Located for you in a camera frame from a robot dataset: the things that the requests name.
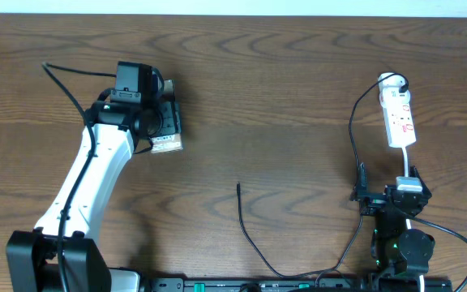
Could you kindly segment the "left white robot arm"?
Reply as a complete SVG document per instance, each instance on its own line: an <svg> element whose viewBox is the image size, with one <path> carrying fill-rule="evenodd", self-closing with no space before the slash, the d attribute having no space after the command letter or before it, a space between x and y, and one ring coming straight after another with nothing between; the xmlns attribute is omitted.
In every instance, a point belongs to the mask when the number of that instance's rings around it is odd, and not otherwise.
<svg viewBox="0 0 467 292"><path fill-rule="evenodd" d="M129 268L111 268L98 248L107 203L118 176L137 154L182 149L179 105L149 107L97 101L86 112L75 161L61 190L30 231L15 231L6 258L15 291L147 291L148 280Z"/></svg>

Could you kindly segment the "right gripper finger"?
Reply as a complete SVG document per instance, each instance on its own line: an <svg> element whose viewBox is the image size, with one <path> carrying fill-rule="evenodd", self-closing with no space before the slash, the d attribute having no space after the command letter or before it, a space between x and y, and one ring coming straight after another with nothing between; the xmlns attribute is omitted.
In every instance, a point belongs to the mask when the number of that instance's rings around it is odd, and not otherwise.
<svg viewBox="0 0 467 292"><path fill-rule="evenodd" d="M363 201L369 197L367 189L366 167L361 163L357 168L357 179L349 199L351 201Z"/></svg>
<svg viewBox="0 0 467 292"><path fill-rule="evenodd" d="M421 175L418 172L418 169L416 168L415 165L411 165L409 167L409 176L411 178L416 178L420 182L423 191L429 191L429 188L427 187L425 182L422 180Z"/></svg>

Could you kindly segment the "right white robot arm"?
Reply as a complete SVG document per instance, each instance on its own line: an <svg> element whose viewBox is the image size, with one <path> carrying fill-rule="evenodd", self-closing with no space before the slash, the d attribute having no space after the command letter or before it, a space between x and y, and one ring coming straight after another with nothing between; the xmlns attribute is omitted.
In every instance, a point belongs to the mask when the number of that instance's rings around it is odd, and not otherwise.
<svg viewBox="0 0 467 292"><path fill-rule="evenodd" d="M357 201L363 216L375 219L371 256L377 270L365 276L362 286L371 291L425 291L424 276L435 247L434 238L412 227L411 221L423 210L431 192L415 167L399 176L382 192L368 190L366 168L358 174L350 199Z"/></svg>

